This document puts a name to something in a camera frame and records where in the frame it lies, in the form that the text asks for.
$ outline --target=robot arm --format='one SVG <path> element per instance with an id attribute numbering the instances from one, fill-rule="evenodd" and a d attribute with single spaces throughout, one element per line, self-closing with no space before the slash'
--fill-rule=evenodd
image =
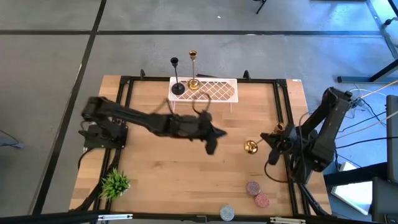
<path id="1" fill-rule="evenodd" d="M 159 137 L 170 137 L 179 139 L 199 139 L 206 141 L 206 152 L 214 154 L 217 147 L 217 139 L 226 135 L 226 132 L 214 127 L 211 123 L 211 114 L 206 111 L 198 113 L 198 116 L 177 115 L 177 114 L 158 114 L 143 113 L 130 108 L 125 108 L 105 97 L 90 97 L 81 112 L 85 121 L 95 122 L 99 127 L 95 135 L 93 132 L 80 131 L 88 138 L 94 137 L 97 140 L 102 137 L 109 141 L 118 142 L 123 139 L 121 126 L 109 120 L 109 117 L 119 121 L 130 122 L 143 126 L 148 131 Z"/>

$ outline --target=wooden table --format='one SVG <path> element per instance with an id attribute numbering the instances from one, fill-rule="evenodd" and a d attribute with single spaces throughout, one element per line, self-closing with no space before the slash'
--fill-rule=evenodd
<path id="1" fill-rule="evenodd" d="M 104 76 L 99 95 L 115 100 L 119 80 L 120 76 Z M 287 84 L 294 122 L 298 124 L 301 115 L 308 111 L 303 86 L 300 80 L 287 80 Z M 150 113 L 167 97 L 168 88 L 168 82 L 135 81 L 130 107 Z M 129 124 L 119 171 L 130 178 L 131 188 L 112 203 L 111 211 L 216 215 L 222 206 L 230 205 L 236 215 L 292 215 L 288 185 L 274 182 L 264 174 L 270 147 L 261 142 L 259 152 L 254 155 L 243 149 L 245 141 L 259 140 L 261 132 L 272 132 L 277 123 L 272 85 L 238 83 L 238 91 L 239 103 L 234 106 L 233 113 L 229 112 L 229 105 L 214 103 L 210 106 L 213 124 L 228 132 L 219 140 L 214 156 L 206 154 L 203 142 L 159 138 L 143 127 Z M 280 97 L 287 121 L 282 90 Z M 200 109 L 205 104 L 196 106 Z M 187 103 L 178 105 L 175 112 L 193 114 Z M 167 107 L 160 113 L 168 113 Z M 70 208 L 79 206 L 97 184 L 103 155 L 104 150 L 96 149 L 82 160 Z M 273 178 L 286 180 L 283 157 L 267 170 Z M 246 193 L 249 181 L 258 182 L 269 196 L 267 208 L 257 207 L 253 197 Z M 314 172 L 307 187 L 330 213 L 322 174 Z M 295 189 L 302 213 L 299 189 L 297 186 Z"/>

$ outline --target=gold object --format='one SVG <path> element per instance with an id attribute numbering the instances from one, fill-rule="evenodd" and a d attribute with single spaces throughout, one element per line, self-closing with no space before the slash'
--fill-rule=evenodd
<path id="1" fill-rule="evenodd" d="M 279 132 L 285 131 L 285 129 L 286 129 L 285 124 L 282 122 L 279 122 L 276 124 L 276 126 L 274 128 L 274 133 L 279 133 Z"/>
<path id="2" fill-rule="evenodd" d="M 192 79 L 188 81 L 188 88 L 190 90 L 197 90 L 200 87 L 200 82 L 195 78 L 195 59 L 197 58 L 197 51 L 190 50 L 189 57 L 192 60 Z"/>
<path id="3" fill-rule="evenodd" d="M 248 140 L 244 143 L 244 150 L 249 154 L 255 154 L 258 149 L 257 143 L 252 140 Z"/>

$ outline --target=potted plant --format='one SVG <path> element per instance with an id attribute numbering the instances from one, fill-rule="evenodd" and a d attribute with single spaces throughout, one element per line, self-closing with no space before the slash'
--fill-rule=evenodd
<path id="1" fill-rule="evenodd" d="M 106 178 L 102 178 L 102 193 L 99 195 L 106 200 L 113 201 L 130 187 L 130 180 L 117 169 L 113 169 Z"/>

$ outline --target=desk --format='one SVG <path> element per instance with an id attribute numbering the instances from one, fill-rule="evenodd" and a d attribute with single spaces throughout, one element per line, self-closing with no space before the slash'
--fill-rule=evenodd
<path id="1" fill-rule="evenodd" d="M 104 76 L 99 95 L 115 100 L 120 78 Z M 287 86 L 297 124 L 301 115 L 308 111 L 303 86 L 299 80 L 287 80 Z M 228 132 L 219 140 L 214 156 L 206 154 L 203 142 L 159 138 L 143 127 L 128 124 L 119 171 L 131 179 L 131 188 L 112 203 L 111 212 L 217 215 L 220 208 L 228 204 L 236 215 L 291 216 L 288 185 L 273 182 L 264 174 L 269 146 L 260 143 L 255 155 L 243 149 L 246 140 L 260 139 L 261 132 L 271 132 L 277 123 L 273 87 L 264 83 L 238 83 L 238 91 L 239 103 L 234 106 L 234 113 L 229 112 L 229 105 L 215 103 L 210 106 L 213 124 Z M 150 113 L 168 92 L 168 82 L 135 81 L 130 107 Z M 284 103 L 281 105 L 286 118 Z M 197 103 L 196 107 L 200 110 L 205 104 Z M 167 107 L 159 112 L 168 113 Z M 178 105 L 175 112 L 194 113 L 186 103 Z M 103 155 L 103 149 L 96 149 L 83 158 L 70 208 L 79 206 L 97 184 Z M 268 169 L 274 178 L 286 180 L 283 158 Z M 269 207 L 255 205 L 254 199 L 246 193 L 249 181 L 260 184 L 270 198 Z M 307 187 L 323 209 L 331 213 L 323 175 L 314 172 Z M 295 193 L 297 201 L 301 202 L 297 187 Z"/>

